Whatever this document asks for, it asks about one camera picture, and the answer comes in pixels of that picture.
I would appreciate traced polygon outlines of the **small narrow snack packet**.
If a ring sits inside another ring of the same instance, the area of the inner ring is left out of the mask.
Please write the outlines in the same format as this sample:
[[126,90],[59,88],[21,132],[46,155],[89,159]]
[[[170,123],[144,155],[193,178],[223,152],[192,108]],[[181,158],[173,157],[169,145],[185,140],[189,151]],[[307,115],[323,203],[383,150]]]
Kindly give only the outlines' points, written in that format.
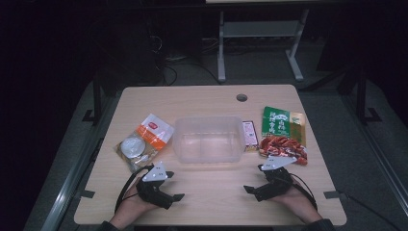
[[245,139],[245,151],[257,151],[259,149],[259,142],[256,135],[256,130],[254,123],[249,121],[244,121],[242,123],[244,139]]

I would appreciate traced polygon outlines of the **person's right hand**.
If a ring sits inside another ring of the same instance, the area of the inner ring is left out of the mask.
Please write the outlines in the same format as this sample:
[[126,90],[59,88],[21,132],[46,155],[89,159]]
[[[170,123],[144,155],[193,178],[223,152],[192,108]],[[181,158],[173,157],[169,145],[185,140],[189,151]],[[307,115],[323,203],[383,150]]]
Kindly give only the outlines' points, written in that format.
[[291,186],[284,194],[273,197],[271,201],[285,206],[305,224],[322,219],[310,200],[294,186]]

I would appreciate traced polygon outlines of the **green and red snack packet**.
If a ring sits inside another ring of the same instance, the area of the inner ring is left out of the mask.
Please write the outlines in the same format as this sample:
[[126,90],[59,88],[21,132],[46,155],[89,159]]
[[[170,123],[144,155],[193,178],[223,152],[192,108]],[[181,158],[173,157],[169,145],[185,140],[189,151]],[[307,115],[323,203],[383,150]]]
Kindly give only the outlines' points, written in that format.
[[305,115],[265,107],[259,153],[264,157],[295,157],[296,164],[306,166],[308,154]]

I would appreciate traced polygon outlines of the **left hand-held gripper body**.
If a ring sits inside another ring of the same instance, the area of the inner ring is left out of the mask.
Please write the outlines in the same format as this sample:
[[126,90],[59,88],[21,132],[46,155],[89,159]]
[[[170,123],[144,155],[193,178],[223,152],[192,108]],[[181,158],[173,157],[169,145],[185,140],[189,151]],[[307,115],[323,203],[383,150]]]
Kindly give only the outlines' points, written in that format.
[[147,166],[148,171],[137,184],[137,190],[142,200],[160,208],[168,209],[173,201],[172,196],[160,190],[166,180],[166,168],[162,162]]

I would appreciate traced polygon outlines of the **orange and white snack packet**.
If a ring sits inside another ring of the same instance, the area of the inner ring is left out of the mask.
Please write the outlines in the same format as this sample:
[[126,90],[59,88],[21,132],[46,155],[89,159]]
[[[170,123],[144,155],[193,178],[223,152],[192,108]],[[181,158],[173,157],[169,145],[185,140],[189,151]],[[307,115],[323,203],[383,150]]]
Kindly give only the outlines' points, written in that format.
[[115,146],[115,152],[134,173],[154,159],[173,133],[171,125],[150,114],[132,134]]

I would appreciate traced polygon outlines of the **black metal stand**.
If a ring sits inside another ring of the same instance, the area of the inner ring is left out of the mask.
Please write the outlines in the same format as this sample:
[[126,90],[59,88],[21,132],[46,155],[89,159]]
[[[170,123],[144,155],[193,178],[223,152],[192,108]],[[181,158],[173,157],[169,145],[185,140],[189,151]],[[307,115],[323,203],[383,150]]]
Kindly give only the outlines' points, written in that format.
[[92,95],[93,109],[86,111],[83,121],[91,122],[93,126],[96,126],[102,116],[101,86],[98,79],[92,82]]
[[357,78],[356,115],[359,121],[366,125],[368,122],[380,122],[381,118],[374,108],[366,107],[367,76],[365,70],[360,67]]

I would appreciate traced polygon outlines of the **person's left hand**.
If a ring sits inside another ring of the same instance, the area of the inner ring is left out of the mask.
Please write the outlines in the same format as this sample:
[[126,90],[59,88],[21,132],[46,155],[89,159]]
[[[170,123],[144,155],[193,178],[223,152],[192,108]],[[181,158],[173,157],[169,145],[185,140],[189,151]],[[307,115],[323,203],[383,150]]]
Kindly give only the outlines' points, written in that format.
[[115,214],[120,220],[135,221],[145,213],[156,209],[157,206],[142,200],[136,185],[139,179],[127,190]]

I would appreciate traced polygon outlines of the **white metal table frame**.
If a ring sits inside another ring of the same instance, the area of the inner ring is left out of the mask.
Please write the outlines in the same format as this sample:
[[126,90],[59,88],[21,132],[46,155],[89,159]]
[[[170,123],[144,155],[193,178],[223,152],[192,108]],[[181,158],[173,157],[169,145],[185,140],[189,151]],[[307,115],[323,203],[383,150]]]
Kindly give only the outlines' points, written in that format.
[[229,22],[224,20],[224,12],[219,15],[217,79],[226,81],[224,61],[224,40],[234,38],[293,38],[293,45],[286,50],[286,57],[296,81],[304,80],[296,60],[296,51],[307,22],[309,10],[303,10],[298,20]]

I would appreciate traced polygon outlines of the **clear plastic container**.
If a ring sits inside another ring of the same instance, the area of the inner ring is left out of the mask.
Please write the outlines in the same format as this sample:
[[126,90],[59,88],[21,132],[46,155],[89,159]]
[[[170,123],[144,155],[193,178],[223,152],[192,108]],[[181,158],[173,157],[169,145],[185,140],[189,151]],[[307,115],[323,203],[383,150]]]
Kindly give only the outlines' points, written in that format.
[[245,150],[242,120],[236,116],[179,118],[172,146],[183,164],[236,163]]

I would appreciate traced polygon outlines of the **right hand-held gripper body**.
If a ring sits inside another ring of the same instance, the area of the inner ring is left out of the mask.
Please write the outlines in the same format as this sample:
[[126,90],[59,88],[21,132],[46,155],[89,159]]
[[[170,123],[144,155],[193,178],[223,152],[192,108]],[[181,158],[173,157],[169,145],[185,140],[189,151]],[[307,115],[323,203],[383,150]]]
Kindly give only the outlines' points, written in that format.
[[268,156],[262,164],[268,182],[255,190],[255,197],[258,201],[284,194],[291,187],[293,180],[285,166],[295,161],[295,157]]

